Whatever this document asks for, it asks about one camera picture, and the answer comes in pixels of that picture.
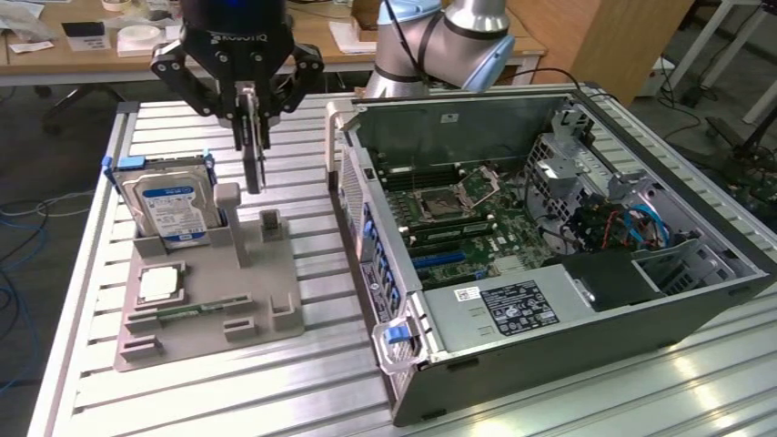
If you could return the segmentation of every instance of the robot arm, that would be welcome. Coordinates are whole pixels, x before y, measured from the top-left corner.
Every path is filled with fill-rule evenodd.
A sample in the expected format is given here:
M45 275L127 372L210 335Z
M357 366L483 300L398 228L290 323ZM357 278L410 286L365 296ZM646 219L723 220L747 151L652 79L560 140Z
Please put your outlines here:
M482 92L494 85L514 46L503 0L455 0L444 10L439 0L385 0L377 25L374 72L366 97L427 94L416 70L468 91Z
M279 111L293 112L315 85L323 64L318 49L295 45L285 0L182 0L178 41L154 50L151 71L197 113L231 127L249 193L263 185L263 149ZM198 62L217 81L211 90L185 67ZM295 70L282 83L273 76L293 57Z

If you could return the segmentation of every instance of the motherboard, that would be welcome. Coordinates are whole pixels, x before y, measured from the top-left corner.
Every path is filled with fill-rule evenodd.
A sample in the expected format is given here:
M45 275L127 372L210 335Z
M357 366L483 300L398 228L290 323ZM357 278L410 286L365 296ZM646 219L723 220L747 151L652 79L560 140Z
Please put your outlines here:
M383 188L424 290L535 269L552 256L519 189L496 167L392 174Z

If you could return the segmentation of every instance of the aluminum slotted surface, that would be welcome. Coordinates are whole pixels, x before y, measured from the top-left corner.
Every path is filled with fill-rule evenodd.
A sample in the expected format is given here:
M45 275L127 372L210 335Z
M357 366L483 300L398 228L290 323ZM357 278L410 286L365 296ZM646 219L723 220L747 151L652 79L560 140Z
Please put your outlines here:
M323 183L323 105L309 97L283 116L266 152L267 188L243 193L239 217L278 208L289 218L306 333L293 339L117 373L129 211L111 194L54 435L777 435L777 294L720 314L667 350L640 355L414 427L390 426L389 404L361 322L353 282ZM723 217L777 257L772 235L698 172L674 158L622 109L606 112ZM627 170L635 163L603 131L594 146ZM175 156L206 148L219 181L243 185L230 132L179 102L141 105L131 155Z

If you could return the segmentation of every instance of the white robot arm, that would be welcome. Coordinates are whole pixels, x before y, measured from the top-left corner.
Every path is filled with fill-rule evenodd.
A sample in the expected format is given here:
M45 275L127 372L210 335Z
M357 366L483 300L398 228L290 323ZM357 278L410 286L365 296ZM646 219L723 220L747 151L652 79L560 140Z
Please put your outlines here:
M496 81L514 46L503 0L383 0L374 72L365 96L428 92L427 77L472 92Z

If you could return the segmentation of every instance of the red cable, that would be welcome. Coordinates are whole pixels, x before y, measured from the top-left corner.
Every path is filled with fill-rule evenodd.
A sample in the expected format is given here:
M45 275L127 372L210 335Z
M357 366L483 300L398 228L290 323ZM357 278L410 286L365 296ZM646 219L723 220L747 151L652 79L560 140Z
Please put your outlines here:
M611 219L618 214L618 211L611 211L608 213L608 217L606 218L606 227L604 227L604 240L602 241L602 249L606 248L606 237L608 236L608 227L611 226Z

